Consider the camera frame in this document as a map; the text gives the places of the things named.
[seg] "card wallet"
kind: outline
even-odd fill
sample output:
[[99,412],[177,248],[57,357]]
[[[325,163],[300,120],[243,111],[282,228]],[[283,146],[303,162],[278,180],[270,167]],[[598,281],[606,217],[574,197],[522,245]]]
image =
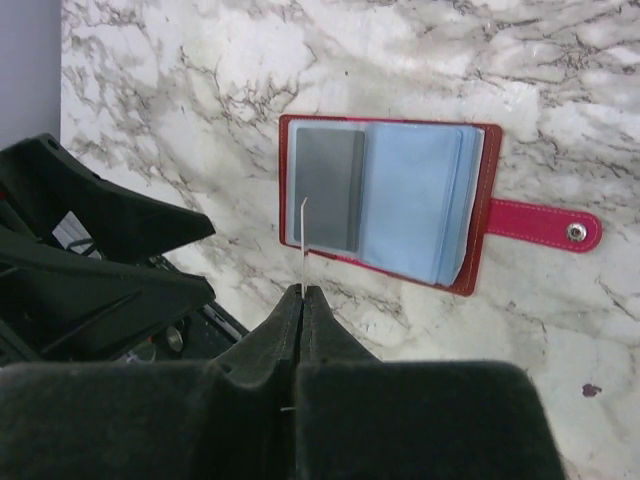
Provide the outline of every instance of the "card wallet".
[[310,251],[459,295],[475,288],[487,232],[593,248],[592,215],[491,199],[501,140],[490,124],[283,115],[280,241],[300,246],[307,198]]

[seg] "white marble surface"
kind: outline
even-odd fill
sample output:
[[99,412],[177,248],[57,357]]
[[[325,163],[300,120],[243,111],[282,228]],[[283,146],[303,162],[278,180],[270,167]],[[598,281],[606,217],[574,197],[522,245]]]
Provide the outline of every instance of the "white marble surface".
[[218,234],[169,257],[250,328],[298,280],[276,233],[281,113],[501,124],[494,194],[597,214],[595,252],[489,237],[471,298],[317,257],[313,279],[383,359],[526,369],[572,480],[640,478],[637,0],[63,3],[63,144],[209,215]]

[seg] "red leather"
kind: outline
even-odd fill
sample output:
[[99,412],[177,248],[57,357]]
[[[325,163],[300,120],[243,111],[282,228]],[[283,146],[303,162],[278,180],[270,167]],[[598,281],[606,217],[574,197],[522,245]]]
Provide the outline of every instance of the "red leather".
[[[280,135],[279,135],[279,172],[278,178],[280,183],[280,243],[288,245],[286,241],[286,209],[287,209],[287,159],[289,145],[289,122],[296,119],[305,120],[335,120],[335,121],[358,121],[358,122],[406,122],[406,123],[429,123],[429,124],[453,124],[460,125],[455,122],[433,122],[424,120],[402,120],[389,118],[358,118],[358,117],[322,117],[316,115],[282,115],[280,117]],[[485,123],[472,123],[474,127],[481,128],[485,132],[484,146],[482,150],[482,159],[480,162],[480,174],[478,176],[478,188],[476,190],[476,198],[471,212],[471,222],[469,225],[469,237],[467,240],[467,253],[462,264],[462,268],[456,281],[450,287],[442,287],[440,285],[430,285],[418,282],[411,278],[402,277],[384,270],[380,270],[369,265],[363,264],[352,258],[340,257],[326,252],[310,250],[316,255],[340,260],[342,262],[359,265],[370,270],[385,273],[391,277],[408,280],[413,283],[444,290],[446,292],[458,295],[469,296],[476,288],[476,280],[478,278],[478,270],[480,268],[480,257],[482,255],[482,244],[484,242],[484,234],[487,230],[487,220],[489,218],[489,205],[491,203],[491,191],[493,190],[493,180],[496,175],[498,166],[498,158],[500,157],[500,145],[502,143],[502,128],[498,125]]]
[[[567,228],[580,223],[587,229],[581,242],[567,237]],[[491,199],[487,233],[517,238],[576,253],[593,250],[602,239],[602,224],[590,213]]]

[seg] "gray wall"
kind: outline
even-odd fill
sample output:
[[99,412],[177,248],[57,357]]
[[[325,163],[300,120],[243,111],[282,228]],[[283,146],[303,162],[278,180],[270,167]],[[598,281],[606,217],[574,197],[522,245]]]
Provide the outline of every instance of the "gray wall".
[[0,0],[0,149],[60,137],[61,0]]

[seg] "pink strap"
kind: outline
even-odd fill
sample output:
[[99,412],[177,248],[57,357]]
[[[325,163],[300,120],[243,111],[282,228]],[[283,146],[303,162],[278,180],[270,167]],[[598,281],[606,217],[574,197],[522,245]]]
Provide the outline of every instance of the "pink strap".
[[491,199],[487,233],[584,253],[602,238],[602,224],[590,213]]

